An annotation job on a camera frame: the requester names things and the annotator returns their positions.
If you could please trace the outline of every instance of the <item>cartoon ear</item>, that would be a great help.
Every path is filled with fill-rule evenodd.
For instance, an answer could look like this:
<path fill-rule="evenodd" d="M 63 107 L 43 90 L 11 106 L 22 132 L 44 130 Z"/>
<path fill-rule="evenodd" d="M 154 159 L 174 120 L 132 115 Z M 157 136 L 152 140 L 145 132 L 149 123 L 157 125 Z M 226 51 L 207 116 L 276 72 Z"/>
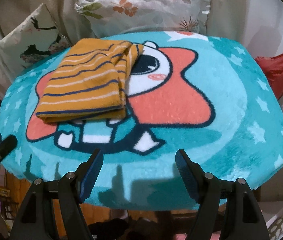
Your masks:
<path fill-rule="evenodd" d="M 36 93 L 39 99 L 43 96 L 43 91 L 47 86 L 47 83 L 50 79 L 52 72 L 47 73 L 44 75 L 36 85 Z M 56 123 L 44 123 L 43 120 L 36 116 L 36 109 L 34 110 L 33 114 L 30 117 L 30 120 L 27 125 L 26 130 L 26 137 L 29 141 L 38 141 L 45 139 L 52 134 L 54 134 L 57 130 Z"/>
<path fill-rule="evenodd" d="M 153 49 L 158 49 L 158 45 L 152 41 L 145 41 L 144 42 L 145 46 L 151 47 Z"/>

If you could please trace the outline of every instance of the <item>printed cushion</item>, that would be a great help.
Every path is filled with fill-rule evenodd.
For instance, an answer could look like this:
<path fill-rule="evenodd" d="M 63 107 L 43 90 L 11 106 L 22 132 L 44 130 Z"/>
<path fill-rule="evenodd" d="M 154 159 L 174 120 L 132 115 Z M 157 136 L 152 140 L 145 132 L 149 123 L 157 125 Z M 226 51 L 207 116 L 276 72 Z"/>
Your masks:
<path fill-rule="evenodd" d="M 7 64 L 24 68 L 69 46 L 44 3 L 0 41 Z"/>
<path fill-rule="evenodd" d="M 98 38 L 137 31 L 205 34 L 211 0 L 78 0 L 75 9 Z"/>
<path fill-rule="evenodd" d="M 115 209 L 195 208 L 175 165 L 183 148 L 220 179 L 251 188 L 283 166 L 283 113 L 267 78 L 238 42 L 186 32 L 109 37 L 144 45 L 128 80 L 123 120 L 45 124 L 34 114 L 67 53 L 38 62 L 8 89 L 0 133 L 17 148 L 3 165 L 30 181 L 75 171 L 94 149 L 104 164 L 87 203 Z"/>

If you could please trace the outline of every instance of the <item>pink cheek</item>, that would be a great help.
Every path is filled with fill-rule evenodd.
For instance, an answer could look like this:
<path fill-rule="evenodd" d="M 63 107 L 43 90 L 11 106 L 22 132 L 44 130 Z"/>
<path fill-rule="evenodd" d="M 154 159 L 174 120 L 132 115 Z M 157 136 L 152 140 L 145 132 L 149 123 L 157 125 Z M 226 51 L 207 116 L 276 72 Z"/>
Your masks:
<path fill-rule="evenodd" d="M 164 74 L 150 74 L 150 75 L 148 75 L 148 78 L 150 78 L 154 81 L 165 80 L 166 77 L 167 76 L 164 75 Z"/>

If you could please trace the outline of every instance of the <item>metal screw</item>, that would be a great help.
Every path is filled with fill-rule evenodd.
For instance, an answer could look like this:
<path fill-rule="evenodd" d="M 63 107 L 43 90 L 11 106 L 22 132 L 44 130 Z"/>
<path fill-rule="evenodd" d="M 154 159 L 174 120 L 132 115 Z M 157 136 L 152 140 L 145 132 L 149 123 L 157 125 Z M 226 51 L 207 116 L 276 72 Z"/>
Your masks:
<path fill-rule="evenodd" d="M 38 179 L 35 179 L 34 183 L 35 183 L 35 185 L 38 185 L 38 184 L 40 184 L 42 181 L 43 181 L 42 179 L 38 178 Z"/>
<path fill-rule="evenodd" d="M 239 178 L 238 179 L 238 182 L 241 184 L 241 185 L 244 185 L 246 183 L 246 180 L 243 179 L 243 178 Z"/>
<path fill-rule="evenodd" d="M 66 174 L 66 178 L 67 179 L 72 179 L 73 177 L 75 176 L 75 173 L 74 172 L 68 172 L 67 174 Z"/>
<path fill-rule="evenodd" d="M 207 179 L 212 179 L 212 178 L 214 177 L 214 175 L 213 175 L 212 173 L 210 173 L 210 172 L 206 172 L 206 173 L 205 173 L 205 177 L 206 177 Z"/>

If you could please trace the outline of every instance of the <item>folded cloth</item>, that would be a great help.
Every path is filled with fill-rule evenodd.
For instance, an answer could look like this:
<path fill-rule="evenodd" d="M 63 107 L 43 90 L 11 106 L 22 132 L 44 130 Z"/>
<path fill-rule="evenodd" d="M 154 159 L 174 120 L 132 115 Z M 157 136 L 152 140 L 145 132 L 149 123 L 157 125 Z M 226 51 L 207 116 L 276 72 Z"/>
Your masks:
<path fill-rule="evenodd" d="M 82 39 L 63 58 L 44 89 L 36 116 L 44 122 L 125 117 L 125 81 L 143 46 Z"/>

